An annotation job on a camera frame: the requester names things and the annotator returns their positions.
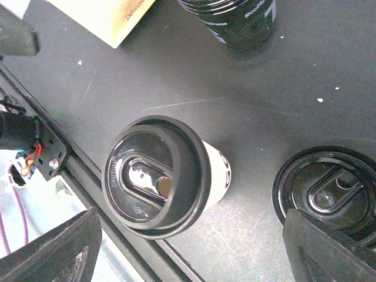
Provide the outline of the cream paper bag pink sides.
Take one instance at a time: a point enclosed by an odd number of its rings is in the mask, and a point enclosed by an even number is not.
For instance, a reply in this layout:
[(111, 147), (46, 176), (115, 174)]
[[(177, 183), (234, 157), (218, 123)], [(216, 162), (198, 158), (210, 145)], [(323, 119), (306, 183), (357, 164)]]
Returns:
[(116, 49), (154, 4), (154, 0), (54, 0), (50, 3)]

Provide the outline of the black lid stack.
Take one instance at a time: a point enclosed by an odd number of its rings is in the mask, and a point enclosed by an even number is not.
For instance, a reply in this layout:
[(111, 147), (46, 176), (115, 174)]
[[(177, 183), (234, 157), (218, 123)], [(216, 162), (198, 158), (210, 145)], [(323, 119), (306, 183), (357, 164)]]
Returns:
[(249, 50), (263, 45), (274, 32), (277, 2), (273, 0), (179, 1), (223, 44)]

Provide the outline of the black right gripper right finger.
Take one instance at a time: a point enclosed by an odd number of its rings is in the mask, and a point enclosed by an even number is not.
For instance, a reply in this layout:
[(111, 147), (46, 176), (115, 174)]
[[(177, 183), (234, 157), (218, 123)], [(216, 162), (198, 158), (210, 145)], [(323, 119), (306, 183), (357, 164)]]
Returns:
[(302, 210), (290, 209), (283, 239), (295, 281), (375, 281), (375, 252)]

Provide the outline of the black coffee cup lid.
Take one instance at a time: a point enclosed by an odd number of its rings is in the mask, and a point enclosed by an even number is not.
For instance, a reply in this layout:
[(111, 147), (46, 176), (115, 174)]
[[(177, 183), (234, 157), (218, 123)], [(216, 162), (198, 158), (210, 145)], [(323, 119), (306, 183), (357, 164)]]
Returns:
[(163, 240), (190, 228), (204, 212), (212, 173), (208, 152), (187, 124), (145, 116), (113, 141), (102, 169), (109, 210), (131, 233)]

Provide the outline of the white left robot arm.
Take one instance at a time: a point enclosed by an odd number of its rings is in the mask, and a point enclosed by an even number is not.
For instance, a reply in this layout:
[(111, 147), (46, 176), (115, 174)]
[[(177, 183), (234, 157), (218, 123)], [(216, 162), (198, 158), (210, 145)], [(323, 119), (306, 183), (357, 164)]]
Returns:
[(24, 21), (31, 1), (1, 1), (1, 56), (36, 56), (37, 30)]

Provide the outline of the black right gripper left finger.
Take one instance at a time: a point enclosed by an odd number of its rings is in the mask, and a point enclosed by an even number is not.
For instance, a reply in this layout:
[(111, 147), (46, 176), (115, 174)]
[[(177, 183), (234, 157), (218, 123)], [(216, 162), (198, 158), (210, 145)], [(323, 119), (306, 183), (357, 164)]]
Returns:
[(102, 242), (91, 207), (1, 259), (1, 281), (91, 281)]

